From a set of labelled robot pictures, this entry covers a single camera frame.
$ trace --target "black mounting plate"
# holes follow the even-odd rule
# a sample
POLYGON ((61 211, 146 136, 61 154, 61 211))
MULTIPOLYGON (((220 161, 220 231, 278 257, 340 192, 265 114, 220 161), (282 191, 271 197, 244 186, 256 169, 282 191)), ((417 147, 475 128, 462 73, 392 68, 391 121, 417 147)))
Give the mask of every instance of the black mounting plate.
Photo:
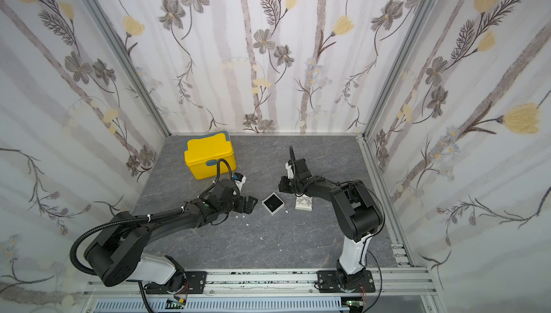
MULTIPOLYGON (((182 293, 182 295, 187 294, 203 294, 203 289, 205 287, 205 282, 207 281, 207 272, 206 271, 186 271, 187 278, 187 290, 182 293)), ((153 288, 148 289, 148 286, 144 287, 146 294, 166 294, 166 289, 162 288, 153 288)))
MULTIPOLYGON (((320 270, 317 272, 317 283, 320 293, 344 293, 339 287, 337 281, 337 271, 320 270)), ((375 293, 375 283, 373 282, 373 276, 371 271, 364 270, 364 274, 360 283, 364 286, 366 293, 375 293)), ((354 289, 352 293, 361 293, 362 288, 354 289)))

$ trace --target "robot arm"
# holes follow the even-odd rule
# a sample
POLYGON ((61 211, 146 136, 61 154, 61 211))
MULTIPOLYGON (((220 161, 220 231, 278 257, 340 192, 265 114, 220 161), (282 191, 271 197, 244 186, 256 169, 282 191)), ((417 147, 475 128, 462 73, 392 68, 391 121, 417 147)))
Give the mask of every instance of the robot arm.
POLYGON ((144 281, 151 282, 146 289, 176 292, 187 283, 184 269, 170 256, 145 254, 143 249, 164 236, 212 223, 224 213, 252 213, 258 200, 240 196, 238 187, 244 181, 238 173, 231 180, 219 179, 197 199, 170 211, 138 216, 118 213, 109 223, 97 227, 101 232, 84 252, 92 269, 76 257, 78 245, 90 233, 77 239, 71 249, 71 261, 77 269, 99 276, 107 287, 123 281, 144 281))
POLYGON ((293 147, 289 147, 289 153, 288 175, 281 178, 279 192, 319 197, 333 204, 339 227, 345 235, 343 252, 337 261, 338 286, 344 291, 355 290, 364 275, 363 259, 368 242, 378 229, 382 229, 384 216, 361 180, 338 184, 312 175, 304 158, 295 159, 293 147))

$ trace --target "gray marble tabletop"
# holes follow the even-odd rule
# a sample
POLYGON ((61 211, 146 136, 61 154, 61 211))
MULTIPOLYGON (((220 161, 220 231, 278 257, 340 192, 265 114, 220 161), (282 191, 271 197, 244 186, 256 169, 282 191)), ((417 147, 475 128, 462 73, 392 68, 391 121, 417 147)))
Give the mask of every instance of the gray marble tabletop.
MULTIPOLYGON (((173 209, 190 201, 212 182, 197 180, 183 152, 191 137, 170 136, 158 156, 134 214, 173 209)), ((305 158, 313 174, 334 181, 361 179, 372 187, 354 136, 231 136, 237 172, 247 176, 242 195, 259 201, 278 193, 286 175, 289 145, 296 158, 305 158)), ((221 225, 185 230, 149 244, 145 252, 173 256, 185 268, 326 268, 335 267, 344 235, 332 205, 313 200, 311 212, 295 209, 295 196, 278 193, 285 207, 274 216, 260 204, 252 214, 231 212, 221 225)), ((384 230, 368 249, 381 267, 396 267, 389 234, 384 230)), ((368 267, 376 267, 368 255, 368 267)))

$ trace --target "yellow box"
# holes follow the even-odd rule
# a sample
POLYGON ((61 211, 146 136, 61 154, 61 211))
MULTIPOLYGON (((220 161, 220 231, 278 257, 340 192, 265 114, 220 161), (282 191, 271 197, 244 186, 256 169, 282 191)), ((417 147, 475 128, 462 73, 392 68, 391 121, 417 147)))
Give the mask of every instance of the yellow box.
MULTIPOLYGON (((183 157, 195 179, 215 176, 218 159, 225 159, 230 164, 232 171, 235 171, 237 168, 234 148, 231 146, 230 136, 227 131, 214 132, 190 139, 187 141, 183 157)), ((224 163, 221 163, 220 173, 227 172, 228 167, 224 163)))

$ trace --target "floral wallpaper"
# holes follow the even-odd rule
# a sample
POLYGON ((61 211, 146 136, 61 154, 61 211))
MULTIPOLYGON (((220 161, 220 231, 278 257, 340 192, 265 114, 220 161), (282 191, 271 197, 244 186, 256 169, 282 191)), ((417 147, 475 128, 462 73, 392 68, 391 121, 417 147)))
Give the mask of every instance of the floral wallpaper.
POLYGON ((0 10, 0 311, 72 312, 69 248, 132 209, 164 137, 80 0, 0 10))
POLYGON ((369 134, 448 312, 551 309, 549 1, 438 0, 369 134))
POLYGON ((98 0, 172 132, 363 131, 421 0, 98 0))

